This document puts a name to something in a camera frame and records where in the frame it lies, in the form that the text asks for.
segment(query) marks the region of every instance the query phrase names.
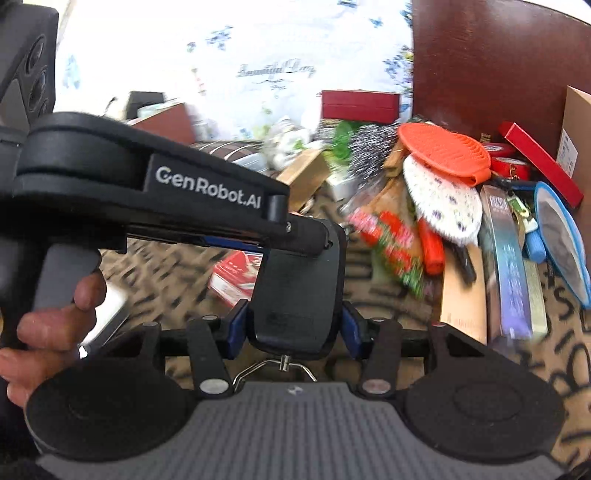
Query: gray ribbed panel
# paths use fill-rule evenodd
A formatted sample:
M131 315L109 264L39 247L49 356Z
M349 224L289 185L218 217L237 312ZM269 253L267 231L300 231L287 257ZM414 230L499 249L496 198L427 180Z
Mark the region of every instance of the gray ribbed panel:
M294 387L302 390L294 395ZM53 456L38 463L62 480L554 480L562 474L543 456L508 466L445 457L417 440L390 405L361 400L336 382L247 382L235 397L201 403L183 430L150 453L109 463Z

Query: brown wooden panel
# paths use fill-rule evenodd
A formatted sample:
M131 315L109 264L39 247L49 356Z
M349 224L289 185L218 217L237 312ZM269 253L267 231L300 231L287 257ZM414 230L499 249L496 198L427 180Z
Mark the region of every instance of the brown wooden panel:
M567 85L591 92L591 25L521 0L413 9L414 112L475 138L515 121L555 157Z

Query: black robotic device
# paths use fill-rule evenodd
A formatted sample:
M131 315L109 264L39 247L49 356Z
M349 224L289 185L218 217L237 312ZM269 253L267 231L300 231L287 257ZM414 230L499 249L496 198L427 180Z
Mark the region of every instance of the black robotic device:
M14 51L0 57L0 99L12 92L0 119L4 111L5 124L33 125L26 134L0 127L1 345L22 347L22 314L70 303L100 262L96 249L124 252L128 236L263 251L264 259L252 301L184 330L149 323L118 336L43 383L24 416L0 385L0 449L21 458L6 478L563 473L548 454L564 421L558 394L448 325L420 332L364 319L342 300L344 232L289 215L288 187L117 122L49 114L56 29L51 9L10 2L0 10L0 40ZM15 113L15 92L25 116ZM358 385L241 384L268 363L315 380L292 359L326 356L339 332L363 362ZM246 338L273 358L230 379L223 359ZM166 377L169 356L189 357L194 390ZM424 358L426 374L397 391L402 357Z

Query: finger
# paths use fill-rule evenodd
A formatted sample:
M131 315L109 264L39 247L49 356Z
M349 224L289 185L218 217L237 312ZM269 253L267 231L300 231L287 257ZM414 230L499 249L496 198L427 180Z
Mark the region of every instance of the finger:
M23 387L17 383L9 383L6 390L6 395L12 403L18 405L21 408L25 408L25 405L27 405L33 390L33 388Z
M74 352L2 348L0 349L0 376L10 383L35 389L75 361Z
M94 310L83 312L76 305L25 314L17 327L21 342L33 348L67 352L76 348L96 324Z
M100 271L84 277L78 282L74 292L74 303L83 311L89 311L105 301L107 283Z

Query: red handle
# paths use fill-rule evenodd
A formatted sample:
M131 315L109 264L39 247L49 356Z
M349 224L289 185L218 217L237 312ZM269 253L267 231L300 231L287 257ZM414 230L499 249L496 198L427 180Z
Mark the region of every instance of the red handle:
M445 268L445 252L441 237L431 230L425 219L418 220L418 235L423 246L423 263L429 275L440 275Z

